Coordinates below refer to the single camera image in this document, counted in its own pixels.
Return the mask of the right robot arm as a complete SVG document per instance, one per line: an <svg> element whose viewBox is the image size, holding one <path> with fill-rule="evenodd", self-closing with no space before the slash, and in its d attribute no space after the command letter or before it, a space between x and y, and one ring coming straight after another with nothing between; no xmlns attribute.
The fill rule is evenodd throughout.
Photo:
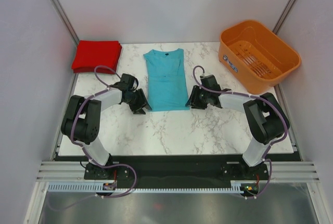
<svg viewBox="0 0 333 224"><path fill-rule="evenodd" d="M200 80L193 86L186 106L206 109L212 105L246 115L252 139L242 155L244 163L238 166L238 172L244 179L252 178L271 147L287 137L289 120L272 93L254 96L222 89L213 75L201 76Z"/></svg>

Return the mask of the left aluminium frame post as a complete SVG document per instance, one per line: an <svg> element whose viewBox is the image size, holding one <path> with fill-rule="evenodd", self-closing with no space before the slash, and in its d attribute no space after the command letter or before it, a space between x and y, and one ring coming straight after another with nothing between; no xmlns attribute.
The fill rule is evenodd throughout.
<svg viewBox="0 0 333 224"><path fill-rule="evenodd" d="M60 0L50 0L54 9L56 10L58 16L60 17L61 21L63 22L63 24L65 25L68 33L70 34L73 42L75 43L75 45L77 46L79 44L79 37L72 25L72 23L70 22L69 17L67 16Z"/></svg>

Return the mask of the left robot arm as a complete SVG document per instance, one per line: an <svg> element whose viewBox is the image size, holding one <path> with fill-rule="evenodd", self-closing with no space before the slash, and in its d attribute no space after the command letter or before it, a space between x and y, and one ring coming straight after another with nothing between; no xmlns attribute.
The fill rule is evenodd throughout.
<svg viewBox="0 0 333 224"><path fill-rule="evenodd" d="M64 114L61 133L73 145L79 146L89 163L96 167L96 173L103 179L112 177L114 166L111 155L102 145L98 135L102 111L114 106L127 104L135 115L144 115L151 110L138 79L130 74L122 74L120 81L88 97L70 97Z"/></svg>

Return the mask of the turquoise t shirt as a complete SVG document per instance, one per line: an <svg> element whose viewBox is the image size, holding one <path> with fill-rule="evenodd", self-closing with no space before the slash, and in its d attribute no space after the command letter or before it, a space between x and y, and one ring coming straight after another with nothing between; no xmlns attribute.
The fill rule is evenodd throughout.
<svg viewBox="0 0 333 224"><path fill-rule="evenodd" d="M184 50L144 54L148 72L148 103L152 111L189 110L184 68Z"/></svg>

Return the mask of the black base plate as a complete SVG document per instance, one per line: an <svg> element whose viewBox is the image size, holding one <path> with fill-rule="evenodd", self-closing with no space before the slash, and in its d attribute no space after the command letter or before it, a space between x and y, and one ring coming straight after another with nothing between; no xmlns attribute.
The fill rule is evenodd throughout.
<svg viewBox="0 0 333 224"><path fill-rule="evenodd" d="M115 180L122 188L208 188L263 182L269 175L265 163L248 167L241 155L116 156L111 161L110 168L88 163L84 179Z"/></svg>

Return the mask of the orange plastic tub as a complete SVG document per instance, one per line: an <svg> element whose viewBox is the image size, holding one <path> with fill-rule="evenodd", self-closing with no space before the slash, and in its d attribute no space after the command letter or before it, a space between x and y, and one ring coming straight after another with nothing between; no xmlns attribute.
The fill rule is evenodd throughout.
<svg viewBox="0 0 333 224"><path fill-rule="evenodd" d="M255 20L222 31L218 57L247 92L255 95L281 83L301 65L293 48Z"/></svg>

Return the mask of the right aluminium frame post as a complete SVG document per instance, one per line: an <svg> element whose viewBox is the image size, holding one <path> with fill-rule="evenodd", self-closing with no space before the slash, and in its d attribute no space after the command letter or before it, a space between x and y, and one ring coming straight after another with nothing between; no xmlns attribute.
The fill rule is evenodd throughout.
<svg viewBox="0 0 333 224"><path fill-rule="evenodd" d="M292 11L294 5L296 4L297 0L288 0L286 6L284 7L284 9L282 10L274 28L273 28L273 33L274 34L278 34L281 30L281 28L283 27L286 19L288 18L290 12Z"/></svg>

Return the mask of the aluminium frame post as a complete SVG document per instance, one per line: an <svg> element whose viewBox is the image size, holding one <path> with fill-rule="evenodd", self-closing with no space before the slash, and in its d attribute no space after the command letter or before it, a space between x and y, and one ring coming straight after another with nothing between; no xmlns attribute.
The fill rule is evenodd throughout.
<svg viewBox="0 0 333 224"><path fill-rule="evenodd" d="M274 28L273 28L273 33L274 34L278 34L281 30L281 28L283 27L286 19L288 18L290 12L292 11L294 5L296 4L297 0L288 0L286 6L284 7L284 9L282 10Z"/></svg>
<svg viewBox="0 0 333 224"><path fill-rule="evenodd" d="M72 23L70 22L69 17L67 16L60 0L50 0L54 9L56 10L58 16L60 17L61 21L63 22L63 24L65 25L68 33L70 34L73 42L75 43L75 45L77 46L79 44L79 37L72 25Z"/></svg>

